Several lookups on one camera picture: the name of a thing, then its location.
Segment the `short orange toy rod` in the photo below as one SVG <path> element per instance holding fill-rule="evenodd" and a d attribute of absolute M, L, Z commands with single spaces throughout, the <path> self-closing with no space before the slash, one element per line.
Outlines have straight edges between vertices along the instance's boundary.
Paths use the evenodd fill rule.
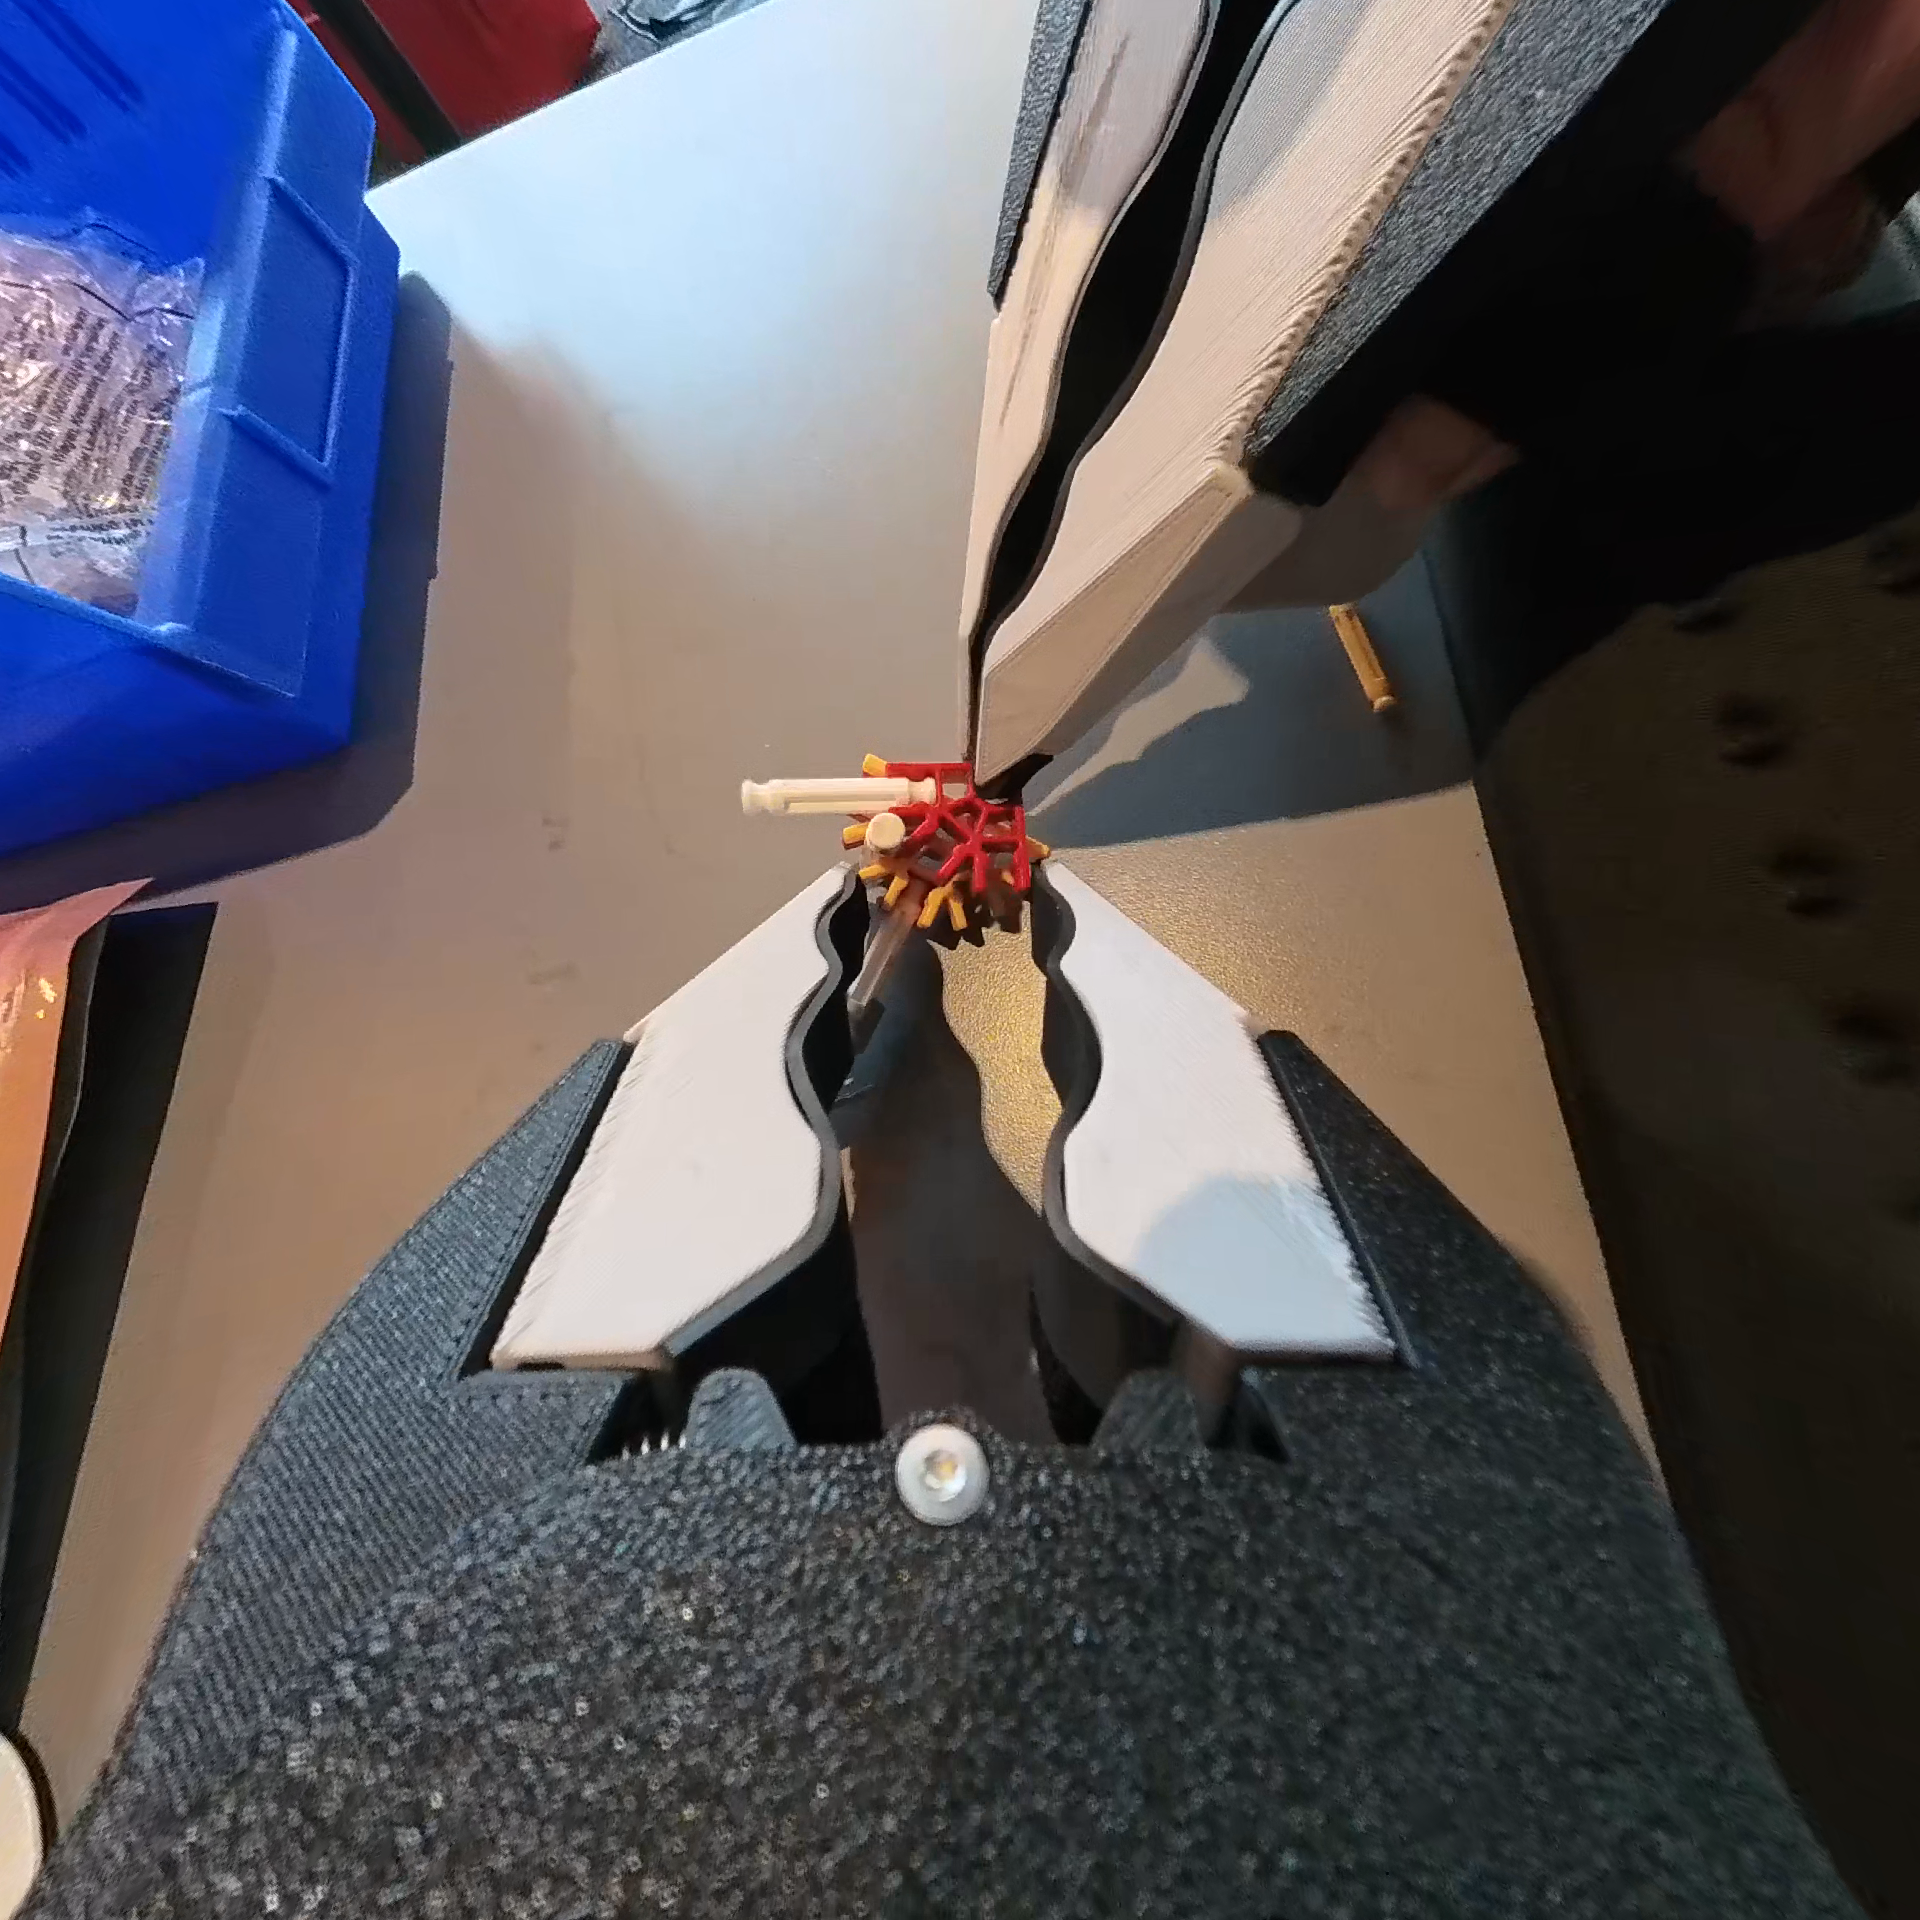
<path fill-rule="evenodd" d="M 1350 672 L 1371 714 L 1391 714 L 1398 703 L 1395 680 L 1385 672 L 1385 661 L 1376 650 L 1376 639 L 1353 604 L 1329 605 L 1327 621 L 1336 643 L 1349 659 Z"/>

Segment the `red and yellow connector assembly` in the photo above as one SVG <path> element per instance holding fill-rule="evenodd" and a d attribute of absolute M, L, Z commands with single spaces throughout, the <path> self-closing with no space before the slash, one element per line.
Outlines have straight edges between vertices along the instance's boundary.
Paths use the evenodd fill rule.
<path fill-rule="evenodd" d="M 886 778 L 886 763 L 888 762 L 878 757 L 878 755 L 865 755 L 859 773 L 863 778 Z M 868 819 L 849 819 L 849 824 L 843 827 L 843 851 L 853 856 L 856 876 L 863 882 L 868 882 L 871 890 L 876 890 L 878 907 L 893 907 L 893 906 L 902 907 L 905 912 L 910 912 L 915 916 L 915 927 L 917 931 L 934 931 L 936 926 L 945 926 L 948 933 L 952 933 L 952 934 L 967 934 L 967 933 L 973 933 L 973 931 L 984 931 L 987 926 L 1001 926 L 1001 927 L 1017 927 L 1019 926 L 1024 902 L 1030 898 L 1030 893 L 1024 895 L 1024 898 L 996 893 L 996 895 L 989 895 L 984 902 L 973 902 L 973 900 L 945 900 L 945 902 L 941 902 L 943 890 L 933 891 L 927 886 L 920 886 L 915 879 L 915 876 L 907 876 L 905 871 L 897 871 L 897 866 L 893 864 L 893 854 L 876 854 L 876 852 L 863 847 L 862 827 L 863 827 L 865 821 Z"/>
<path fill-rule="evenodd" d="M 804 779 L 744 779 L 737 799 L 744 814 L 871 819 L 888 808 L 927 807 L 943 795 L 936 778 L 856 774 Z"/>

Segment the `blue plastic bin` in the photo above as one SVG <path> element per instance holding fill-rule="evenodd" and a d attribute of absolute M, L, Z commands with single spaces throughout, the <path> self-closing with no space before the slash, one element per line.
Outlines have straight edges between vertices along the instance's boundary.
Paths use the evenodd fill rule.
<path fill-rule="evenodd" d="M 3 5 L 4 232 L 201 268 L 129 614 L 4 580 L 3 847 L 344 746 L 399 258 L 286 5 Z"/>

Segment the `clear bag of parts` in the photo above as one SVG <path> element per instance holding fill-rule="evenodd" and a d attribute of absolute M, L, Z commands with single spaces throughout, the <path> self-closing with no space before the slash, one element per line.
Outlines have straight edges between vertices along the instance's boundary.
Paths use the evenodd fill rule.
<path fill-rule="evenodd" d="M 136 607 L 201 278 L 101 221 L 4 229 L 7 579 Z"/>

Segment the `orange toy package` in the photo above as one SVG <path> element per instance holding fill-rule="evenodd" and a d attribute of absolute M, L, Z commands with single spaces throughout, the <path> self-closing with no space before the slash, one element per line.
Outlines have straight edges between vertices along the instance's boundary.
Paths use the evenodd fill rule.
<path fill-rule="evenodd" d="M 72 952 L 145 885 L 119 879 L 3 916 L 3 1314 L 11 1309 L 52 1126 Z"/>

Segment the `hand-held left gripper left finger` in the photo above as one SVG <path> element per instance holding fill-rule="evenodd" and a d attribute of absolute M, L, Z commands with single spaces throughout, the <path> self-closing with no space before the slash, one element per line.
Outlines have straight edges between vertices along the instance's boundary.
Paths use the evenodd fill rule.
<path fill-rule="evenodd" d="M 865 936 L 862 885 L 829 869 L 630 1029 L 496 1370 L 665 1370 L 828 1248 Z"/>

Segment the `person's right hand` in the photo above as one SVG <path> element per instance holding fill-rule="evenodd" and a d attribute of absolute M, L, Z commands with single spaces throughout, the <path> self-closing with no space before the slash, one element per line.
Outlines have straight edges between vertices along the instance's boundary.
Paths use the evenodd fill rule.
<path fill-rule="evenodd" d="M 1829 2 L 1691 138 L 1686 174 L 1756 244 L 1748 326 L 1859 278 L 1913 194 L 1876 165 L 1916 116 L 1917 5 Z"/>

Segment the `red toy connector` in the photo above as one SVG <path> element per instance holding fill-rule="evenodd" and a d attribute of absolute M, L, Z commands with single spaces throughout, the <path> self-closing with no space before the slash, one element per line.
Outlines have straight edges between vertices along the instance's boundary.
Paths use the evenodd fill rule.
<path fill-rule="evenodd" d="M 983 797 L 967 762 L 897 762 L 886 763 L 886 778 L 905 779 L 931 797 L 915 795 L 897 803 L 905 836 L 893 852 L 900 872 L 945 900 L 984 902 L 1006 893 L 1030 893 L 1036 866 L 1046 847 L 1024 827 L 1024 807 Z"/>

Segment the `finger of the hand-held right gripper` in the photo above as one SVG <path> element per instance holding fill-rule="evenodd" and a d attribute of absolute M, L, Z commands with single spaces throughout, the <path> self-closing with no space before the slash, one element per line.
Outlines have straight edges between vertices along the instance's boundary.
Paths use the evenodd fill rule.
<path fill-rule="evenodd" d="M 1284 5 L 1215 138 L 1183 278 L 989 630 L 975 778 L 1071 746 L 1300 536 L 1247 438 L 1429 148 L 1507 2 Z"/>
<path fill-rule="evenodd" d="M 975 746 L 995 580 L 1017 510 L 1036 495 L 1063 413 L 1064 356 L 1096 260 L 1150 179 L 1209 48 L 1201 2 L 1045 5 L 1038 14 L 991 262 L 961 643 L 964 743 Z"/>

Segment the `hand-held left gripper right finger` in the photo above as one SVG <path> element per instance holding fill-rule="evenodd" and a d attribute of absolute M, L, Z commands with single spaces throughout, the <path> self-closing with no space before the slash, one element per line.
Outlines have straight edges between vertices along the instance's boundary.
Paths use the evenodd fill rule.
<path fill-rule="evenodd" d="M 1173 1366 L 1224 1408 L 1245 1365 L 1395 1365 L 1397 1324 L 1257 1021 L 1052 864 L 1036 885 L 1041 1062 L 1060 1099 L 1041 1207 L 1046 1366 L 1104 1408 Z"/>

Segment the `black dimpled pad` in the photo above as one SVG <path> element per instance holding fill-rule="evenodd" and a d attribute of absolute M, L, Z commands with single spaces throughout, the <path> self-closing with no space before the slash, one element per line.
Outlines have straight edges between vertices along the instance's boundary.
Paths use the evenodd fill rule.
<path fill-rule="evenodd" d="M 1646 607 L 1433 565 L 1670 1499 L 1790 1787 L 1916 1916 L 1916 512 Z"/>

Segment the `dark flat folder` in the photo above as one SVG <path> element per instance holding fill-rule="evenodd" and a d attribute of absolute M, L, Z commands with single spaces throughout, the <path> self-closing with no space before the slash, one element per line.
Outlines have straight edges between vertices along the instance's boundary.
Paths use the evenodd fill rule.
<path fill-rule="evenodd" d="M 3 1714 L 13 1735 L 216 907 L 116 915 L 65 976 L 4 1327 Z"/>

